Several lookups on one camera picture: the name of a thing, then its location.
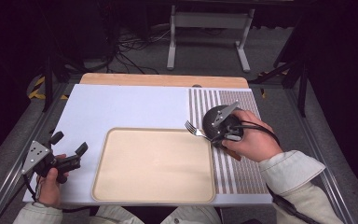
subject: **striped mat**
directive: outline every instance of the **striped mat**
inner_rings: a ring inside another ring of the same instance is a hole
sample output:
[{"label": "striped mat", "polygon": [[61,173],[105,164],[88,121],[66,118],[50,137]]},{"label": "striped mat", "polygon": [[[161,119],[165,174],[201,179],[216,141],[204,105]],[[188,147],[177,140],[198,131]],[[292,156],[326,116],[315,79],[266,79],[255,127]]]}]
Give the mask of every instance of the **striped mat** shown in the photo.
[{"label": "striped mat", "polygon": [[[251,90],[220,91],[214,89],[189,89],[189,120],[197,128],[202,127],[205,113],[217,105],[231,105],[239,100],[239,108],[260,115]],[[222,150],[213,148],[213,169],[216,193],[220,194],[268,194],[257,163],[242,157],[236,161]]]}]

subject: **person's left hand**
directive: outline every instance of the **person's left hand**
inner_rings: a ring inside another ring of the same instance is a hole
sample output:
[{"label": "person's left hand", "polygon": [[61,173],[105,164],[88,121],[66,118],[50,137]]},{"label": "person's left hand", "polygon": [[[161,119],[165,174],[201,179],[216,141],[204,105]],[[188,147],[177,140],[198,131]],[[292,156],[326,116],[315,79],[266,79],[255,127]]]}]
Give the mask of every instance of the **person's left hand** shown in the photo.
[{"label": "person's left hand", "polygon": [[[59,155],[57,158],[65,158],[66,155]],[[38,178],[40,194],[38,201],[44,205],[58,207],[61,204],[60,184],[57,182],[58,170],[51,168],[46,178]]]}]

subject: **beige tray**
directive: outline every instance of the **beige tray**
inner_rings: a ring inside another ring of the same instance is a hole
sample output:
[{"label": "beige tray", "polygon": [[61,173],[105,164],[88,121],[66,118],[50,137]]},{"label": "beige tray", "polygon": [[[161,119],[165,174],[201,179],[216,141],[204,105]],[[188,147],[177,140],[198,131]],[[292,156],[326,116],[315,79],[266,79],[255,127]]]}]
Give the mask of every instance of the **beige tray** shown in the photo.
[{"label": "beige tray", "polygon": [[187,130],[108,132],[92,197],[105,202],[208,203],[215,195],[211,146]]}]

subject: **finger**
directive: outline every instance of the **finger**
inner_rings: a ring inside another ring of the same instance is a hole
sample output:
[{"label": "finger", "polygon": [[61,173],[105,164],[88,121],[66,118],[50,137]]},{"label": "finger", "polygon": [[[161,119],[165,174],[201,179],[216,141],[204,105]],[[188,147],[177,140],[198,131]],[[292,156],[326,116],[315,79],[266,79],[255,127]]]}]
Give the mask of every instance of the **finger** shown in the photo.
[{"label": "finger", "polygon": [[270,132],[274,133],[274,130],[272,130],[271,126],[267,125],[267,123],[263,122],[263,126],[267,128]]},{"label": "finger", "polygon": [[57,176],[58,176],[58,170],[56,168],[51,168],[48,171],[48,175],[45,178],[45,186],[46,185],[56,185],[56,181],[57,181]]},{"label": "finger", "polygon": [[234,116],[236,116],[237,118],[242,119],[242,120],[248,120],[249,119],[249,116],[248,116],[246,110],[234,110],[232,112],[232,114]]},{"label": "finger", "polygon": [[260,124],[260,125],[264,124],[264,122],[261,121],[261,119],[259,119],[258,117],[256,117],[255,114],[252,111],[246,110],[245,112],[246,112],[246,115],[249,118],[247,121],[251,121],[253,123]]},{"label": "finger", "polygon": [[227,148],[229,148],[229,149],[231,149],[231,150],[234,150],[234,151],[236,151],[236,144],[237,144],[238,142],[234,142],[234,141],[231,141],[231,140],[227,140],[227,139],[224,139],[223,141],[222,141],[222,145],[224,146],[224,147],[227,147]]},{"label": "finger", "polygon": [[56,158],[58,159],[66,158],[66,154],[57,155]]}]

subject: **sleeve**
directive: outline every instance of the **sleeve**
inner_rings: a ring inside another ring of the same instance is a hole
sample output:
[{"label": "sleeve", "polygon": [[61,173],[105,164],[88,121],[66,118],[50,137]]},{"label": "sleeve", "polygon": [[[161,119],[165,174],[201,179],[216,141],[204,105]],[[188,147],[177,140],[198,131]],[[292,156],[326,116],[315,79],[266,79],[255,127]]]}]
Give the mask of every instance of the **sleeve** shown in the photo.
[{"label": "sleeve", "polygon": [[[280,153],[261,161],[260,173],[271,190],[292,203],[296,210],[319,223],[342,223],[336,216],[325,193],[310,181],[324,170],[324,165],[300,151]],[[279,206],[278,223],[304,223],[290,216]]]},{"label": "sleeve", "polygon": [[13,223],[42,224],[61,223],[62,211],[53,207],[46,207],[41,203],[27,203],[19,212]]}]

